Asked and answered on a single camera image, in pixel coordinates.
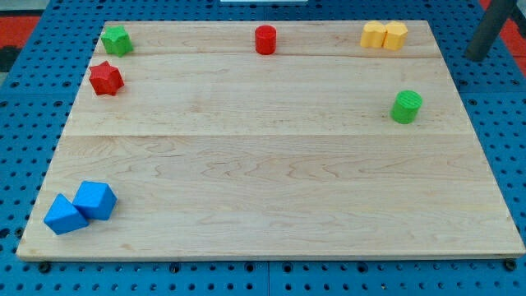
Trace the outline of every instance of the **black cylinder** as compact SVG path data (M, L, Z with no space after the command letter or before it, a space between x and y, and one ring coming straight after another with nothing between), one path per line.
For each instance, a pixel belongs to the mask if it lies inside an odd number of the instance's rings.
M475 34L468 44L466 58L474 61L482 61L490 51L493 42L501 32L502 26L510 17L511 12L517 5L517 0L492 0Z

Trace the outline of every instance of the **blue cube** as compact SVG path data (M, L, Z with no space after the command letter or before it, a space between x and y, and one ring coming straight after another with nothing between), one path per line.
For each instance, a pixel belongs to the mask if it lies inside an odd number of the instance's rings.
M106 183L83 181L73 205L86 219L108 220L117 197Z
M88 221L62 194L55 201L44 217L44 223L56 234L65 234L88 226Z

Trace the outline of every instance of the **green block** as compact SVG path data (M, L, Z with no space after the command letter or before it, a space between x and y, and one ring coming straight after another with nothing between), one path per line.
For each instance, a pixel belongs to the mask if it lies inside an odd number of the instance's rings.
M133 50L130 36L124 26L108 27L101 37L107 54L117 54L119 57Z
M391 109L391 117L397 123L412 123L422 106L422 97L415 91L402 90L396 95L396 101Z

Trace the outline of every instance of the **red hexagonal prism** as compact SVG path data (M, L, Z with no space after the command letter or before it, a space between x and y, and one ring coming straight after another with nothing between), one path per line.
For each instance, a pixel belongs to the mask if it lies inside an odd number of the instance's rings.
M90 70L90 82L97 95L116 95L117 90L124 86L121 72L108 61L90 67Z

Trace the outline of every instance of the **blue pegboard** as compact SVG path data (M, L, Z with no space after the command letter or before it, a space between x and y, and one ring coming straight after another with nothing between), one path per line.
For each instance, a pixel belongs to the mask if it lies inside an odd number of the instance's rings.
M126 20L428 20L524 238L526 82L499 39L483 62L463 57L481 17L474 1L52 0L0 90L0 294L524 294L523 258L47 265L14 254L104 22Z

